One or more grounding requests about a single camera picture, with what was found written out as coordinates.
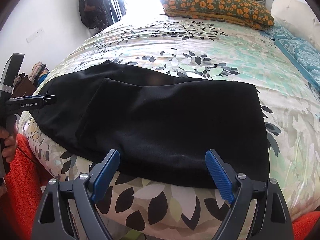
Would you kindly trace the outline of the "person's left hand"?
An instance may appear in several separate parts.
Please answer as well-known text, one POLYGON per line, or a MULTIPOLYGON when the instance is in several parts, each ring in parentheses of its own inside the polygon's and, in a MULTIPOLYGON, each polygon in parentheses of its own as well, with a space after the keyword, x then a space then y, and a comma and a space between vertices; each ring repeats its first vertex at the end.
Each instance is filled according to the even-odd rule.
POLYGON ((5 145, 5 148, 2 150, 2 157, 7 163, 10 163, 14 160, 17 149, 17 133, 17 124, 15 124, 12 134, 9 134, 5 128, 1 127, 1 139, 4 139, 5 145))

